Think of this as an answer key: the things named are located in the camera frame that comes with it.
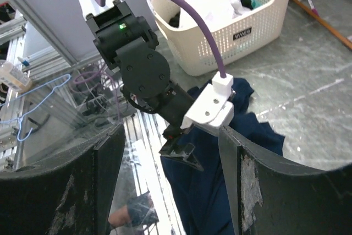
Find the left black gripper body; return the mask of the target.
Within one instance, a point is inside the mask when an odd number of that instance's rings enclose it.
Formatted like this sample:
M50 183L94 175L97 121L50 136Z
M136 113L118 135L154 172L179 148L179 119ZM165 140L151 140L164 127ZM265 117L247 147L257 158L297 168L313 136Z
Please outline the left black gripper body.
M166 142L160 149L159 154L171 158L191 158L195 147L191 143L180 144L179 141L183 135L184 131L182 129L170 124L162 134Z

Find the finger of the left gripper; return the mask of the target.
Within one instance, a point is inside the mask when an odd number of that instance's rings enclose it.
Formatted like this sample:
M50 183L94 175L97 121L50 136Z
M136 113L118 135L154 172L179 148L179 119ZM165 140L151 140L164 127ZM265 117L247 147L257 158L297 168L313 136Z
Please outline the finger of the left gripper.
M160 149L159 154L167 159L188 165L198 171L203 171L203 166L193 154L194 149L195 146L191 143L165 143Z

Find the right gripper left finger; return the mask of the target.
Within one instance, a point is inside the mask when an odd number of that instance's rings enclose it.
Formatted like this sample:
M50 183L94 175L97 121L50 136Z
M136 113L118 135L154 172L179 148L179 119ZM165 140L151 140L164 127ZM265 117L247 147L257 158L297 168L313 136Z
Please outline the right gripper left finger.
M1 173L1 234L108 234L125 148L123 125Z

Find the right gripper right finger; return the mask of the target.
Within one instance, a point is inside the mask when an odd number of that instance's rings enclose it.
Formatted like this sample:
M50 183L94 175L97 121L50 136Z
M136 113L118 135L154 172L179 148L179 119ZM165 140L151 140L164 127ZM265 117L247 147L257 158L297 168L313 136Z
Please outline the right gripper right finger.
M351 234L351 165L308 167L227 126L218 146L236 234Z

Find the navy blue t shirt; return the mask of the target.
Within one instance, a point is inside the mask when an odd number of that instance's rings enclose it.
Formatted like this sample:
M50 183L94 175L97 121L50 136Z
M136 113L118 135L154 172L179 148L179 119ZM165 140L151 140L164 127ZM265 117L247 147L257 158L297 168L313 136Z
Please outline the navy blue t shirt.
M249 82L235 78L232 88L236 94L232 100L234 118L230 127L253 143L282 155L285 137L276 133L268 122L259 122L254 113L248 112L250 96L254 93ZM185 233L234 234L218 139L195 128L183 135L179 143L193 144L193 153L204 168L199 171L161 157Z

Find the white t shirt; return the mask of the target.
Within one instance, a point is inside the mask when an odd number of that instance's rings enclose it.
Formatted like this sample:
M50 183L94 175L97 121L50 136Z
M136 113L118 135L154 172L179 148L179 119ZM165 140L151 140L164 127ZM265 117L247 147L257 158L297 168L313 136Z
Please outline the white t shirt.
M210 31L215 31L233 19L253 10L251 0L185 0L204 20Z

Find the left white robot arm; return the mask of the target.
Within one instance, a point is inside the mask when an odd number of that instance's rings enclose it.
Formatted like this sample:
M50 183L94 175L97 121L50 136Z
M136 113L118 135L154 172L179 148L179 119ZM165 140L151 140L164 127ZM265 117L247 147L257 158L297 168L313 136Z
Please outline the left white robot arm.
M160 154L197 170L202 166L191 143L179 144L192 126L184 124L194 99L171 80L167 60L156 51L157 35L123 0L78 0L94 44L110 70L122 76L122 94L136 109L168 122Z

